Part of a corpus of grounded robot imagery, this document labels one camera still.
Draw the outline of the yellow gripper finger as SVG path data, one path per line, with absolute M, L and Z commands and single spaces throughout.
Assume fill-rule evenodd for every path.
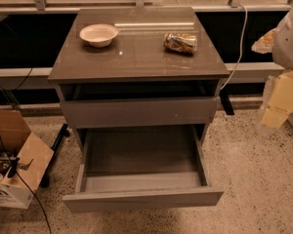
M 264 88 L 259 124 L 269 130 L 279 129 L 293 112 L 293 71 L 270 76 Z
M 272 54 L 275 33 L 276 33 L 275 28 L 265 33 L 252 45 L 251 50 L 258 54 L 268 54 L 268 53 Z

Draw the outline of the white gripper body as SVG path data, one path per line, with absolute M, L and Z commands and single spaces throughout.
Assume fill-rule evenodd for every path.
M 288 69 L 293 69 L 293 7 L 279 22 L 272 44 L 273 61 Z

